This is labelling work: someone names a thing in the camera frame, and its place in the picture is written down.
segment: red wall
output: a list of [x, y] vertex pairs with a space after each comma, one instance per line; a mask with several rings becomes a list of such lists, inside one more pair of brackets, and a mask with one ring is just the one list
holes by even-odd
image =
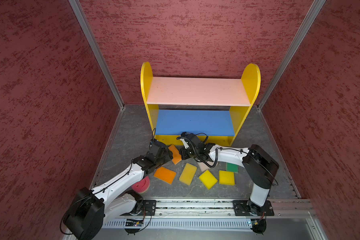
[[80, 2], [124, 102], [143, 103], [144, 61], [154, 76], [224, 78], [256, 63], [260, 99], [312, 0]]
[[360, 240], [360, 0], [327, 0], [263, 108], [332, 240]]
[[62, 238], [117, 112], [68, 1], [0, 1], [0, 240]]

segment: metal corner post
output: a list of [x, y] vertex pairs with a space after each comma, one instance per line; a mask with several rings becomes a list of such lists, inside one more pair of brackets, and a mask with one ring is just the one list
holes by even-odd
[[295, 37], [293, 38], [291, 44], [289, 45], [289, 48], [287, 52], [284, 55], [283, 60], [281, 60], [280, 65], [276, 69], [275, 74], [273, 75], [273, 78], [271, 79], [271, 82], [269, 83], [267, 89], [265, 90], [263, 96], [261, 97], [258, 108], [261, 110], [271, 95], [271, 92], [275, 88], [276, 84], [278, 83], [279, 79], [281, 78], [281, 75], [283, 74], [284, 70], [287, 68], [289, 62], [291, 61], [293, 55], [299, 48], [302, 40], [304, 39], [305, 35], [307, 34], [309, 28], [312, 26], [312, 23], [315, 21], [317, 15], [319, 14], [322, 6], [326, 0], [314, 0], [311, 7], [309, 8], [307, 15], [305, 16], [304, 20], [302, 21]]
[[124, 109], [124, 102], [121, 99], [119, 90], [116, 87], [115, 81], [113, 80], [113, 77], [112, 77], [110, 70], [107, 66], [107, 63], [103, 57], [103, 54], [101, 53], [101, 50], [96, 42], [95, 36], [93, 35], [93, 32], [91, 30], [91, 27], [89, 26], [87, 18], [85, 17], [85, 14], [83, 12], [83, 9], [80, 5], [79, 0], [68, 0], [68, 1], [71, 4], [73, 12], [75, 13], [77, 20], [79, 21], [81, 29], [83, 30], [84, 35], [86, 36], [86, 38], [89, 42], [89, 45], [91, 46], [93, 54], [95, 55], [96, 60], [99, 63], [101, 70], [103, 71], [103, 74], [104, 74], [104, 76], [108, 82], [108, 85], [117, 101], [117, 104], [119, 105], [119, 108]]

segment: metal bracket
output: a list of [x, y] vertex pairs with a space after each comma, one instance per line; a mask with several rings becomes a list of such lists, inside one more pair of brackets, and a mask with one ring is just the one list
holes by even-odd
[[[149, 211], [151, 213], [152, 216], [155, 215], [155, 211], [156, 211], [156, 200], [143, 200], [143, 207]], [[122, 214], [122, 216], [142, 216], [143, 215], [143, 211], [139, 212], [138, 214], [130, 214], [130, 213], [126, 213], [126, 214]]]
[[[248, 200], [233, 200], [233, 210], [235, 211], [235, 216], [251, 216], [254, 215], [248, 212], [245, 208], [247, 205]], [[264, 211], [265, 216], [274, 216], [275, 213], [273, 212], [273, 207], [270, 201], [265, 201], [264, 206], [262, 207], [262, 211]]]

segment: wallpaper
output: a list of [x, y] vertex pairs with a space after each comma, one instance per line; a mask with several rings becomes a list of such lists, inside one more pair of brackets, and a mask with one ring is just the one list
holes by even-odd
[[117, 113], [68, 1], [0, 1], [0, 240], [62, 238]]
[[241, 78], [245, 67], [255, 63], [262, 80], [259, 100], [312, 4], [312, 0], [80, 2], [126, 104], [143, 103], [144, 61], [150, 62], [154, 76], [212, 78]]
[[329, 239], [360, 240], [360, 0], [327, 0], [263, 112]]

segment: pink sponge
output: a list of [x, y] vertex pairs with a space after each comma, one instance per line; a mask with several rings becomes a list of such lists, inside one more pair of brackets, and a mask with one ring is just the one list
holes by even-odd
[[149, 177], [146, 176], [143, 180], [132, 185], [132, 190], [137, 193], [144, 193], [149, 188], [150, 180]]

